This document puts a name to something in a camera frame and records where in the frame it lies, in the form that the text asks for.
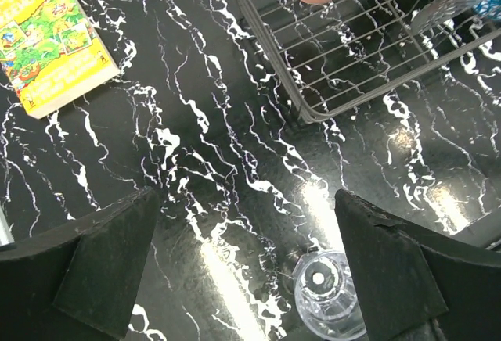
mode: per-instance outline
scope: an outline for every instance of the marble surface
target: marble surface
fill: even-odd
[[[0,200],[21,240],[159,192],[128,340],[284,337],[294,259],[342,249],[339,188],[445,234],[501,205],[498,42],[297,126],[235,0],[81,2],[122,75],[44,120],[2,78]]]

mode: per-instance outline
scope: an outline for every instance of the book cover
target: book cover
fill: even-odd
[[[0,63],[35,118],[119,74],[78,0],[0,0]]]

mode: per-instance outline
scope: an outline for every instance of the yellow book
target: yellow book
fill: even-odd
[[[0,63],[38,119],[119,74],[78,0],[0,0]]]

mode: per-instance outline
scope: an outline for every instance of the metal wire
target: metal wire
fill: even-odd
[[[329,119],[390,92],[501,35],[501,29],[472,10],[454,23],[412,35],[413,14],[432,0],[333,0],[326,5],[237,1],[260,43],[256,52],[262,48],[261,54],[307,123]],[[469,34],[462,38],[460,31]],[[379,42],[371,48],[374,45],[362,40]],[[384,67],[377,59],[384,62],[387,54],[400,59]],[[339,82],[348,84],[346,89],[337,89]]]

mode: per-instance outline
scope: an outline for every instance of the wire grid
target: wire grid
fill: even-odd
[[[306,123],[390,92],[501,35],[499,23],[473,9],[412,35],[411,19],[433,0],[237,1],[257,52]]]

